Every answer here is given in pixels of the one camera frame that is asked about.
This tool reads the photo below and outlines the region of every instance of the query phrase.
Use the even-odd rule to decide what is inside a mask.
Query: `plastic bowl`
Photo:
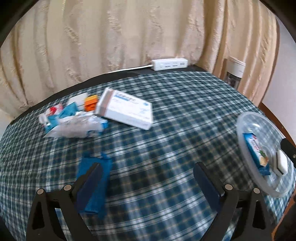
[[[270,175],[262,176],[253,161],[243,133],[254,133],[263,151],[269,158]],[[245,165],[249,170],[251,177],[258,187],[265,193],[273,197],[283,197],[291,189],[294,179],[294,165],[288,158],[288,173],[285,176],[278,177],[273,172],[276,152],[280,149],[281,140],[284,135],[277,127],[266,117],[255,112],[244,112],[237,119],[237,137]]]

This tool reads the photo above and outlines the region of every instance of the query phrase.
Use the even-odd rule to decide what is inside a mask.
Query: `silver bolt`
[[[64,186],[65,191],[69,191],[69,190],[71,190],[71,188],[72,188],[72,186],[70,184]]]
[[[254,193],[259,194],[260,193],[260,190],[258,188],[254,188]]]
[[[233,187],[232,187],[230,184],[226,184],[226,185],[225,185],[225,188],[226,188],[227,190],[229,190],[229,191],[233,189]]]
[[[44,190],[42,188],[38,189],[37,194],[42,194]]]

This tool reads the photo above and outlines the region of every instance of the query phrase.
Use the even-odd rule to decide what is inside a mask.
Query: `power strip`
[[[151,69],[154,71],[164,70],[164,69],[178,69],[187,68],[188,60],[184,58],[163,58],[155,59],[151,61],[153,66]]]

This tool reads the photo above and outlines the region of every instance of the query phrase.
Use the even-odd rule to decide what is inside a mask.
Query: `plaid tablecloth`
[[[135,95],[153,104],[148,131],[110,121],[102,136],[89,139],[45,139],[38,114],[87,91],[105,87]],[[5,131],[0,143],[0,215],[17,240],[25,240],[32,200],[46,191],[73,183],[84,152],[113,160],[103,221],[84,215],[100,240],[199,240],[213,213],[193,178],[202,161],[222,183],[241,190],[255,186],[243,164],[236,135],[240,113],[261,113],[247,98],[204,72],[140,75],[94,86],[33,111]],[[272,224],[281,218],[284,198],[265,197]],[[70,239],[63,218],[61,223]],[[230,225],[224,240],[234,230]]]

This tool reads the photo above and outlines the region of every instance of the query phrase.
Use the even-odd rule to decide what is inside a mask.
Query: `orange object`
[[[87,97],[84,101],[85,111],[95,110],[97,103],[98,103],[98,95],[92,95],[92,96]]]

